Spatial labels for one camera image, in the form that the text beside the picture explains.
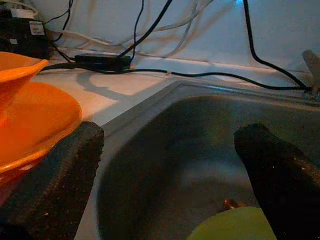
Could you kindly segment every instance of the white countertop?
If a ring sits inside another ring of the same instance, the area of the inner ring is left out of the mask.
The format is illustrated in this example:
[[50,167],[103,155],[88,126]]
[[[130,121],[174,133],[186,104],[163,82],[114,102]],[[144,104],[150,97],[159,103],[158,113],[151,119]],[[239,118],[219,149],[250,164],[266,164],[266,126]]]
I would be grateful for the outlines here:
[[[238,74],[255,81],[273,86],[295,86],[273,69],[243,67],[236,65],[209,64],[172,59],[146,58],[139,62],[139,68],[157,68],[181,73],[225,72]],[[294,72],[306,83],[309,73]],[[124,75],[103,75],[85,70],[51,70],[39,73],[32,81],[55,86],[74,97],[81,105],[83,120],[103,126],[128,111],[160,90],[176,82],[178,78],[161,73],[130,73]],[[230,86],[251,86],[242,80],[231,77],[218,77]],[[217,77],[193,79],[216,84]]]
[[33,81],[67,92],[81,105],[84,121],[103,126],[176,80],[163,74],[102,75],[73,70],[44,72]]

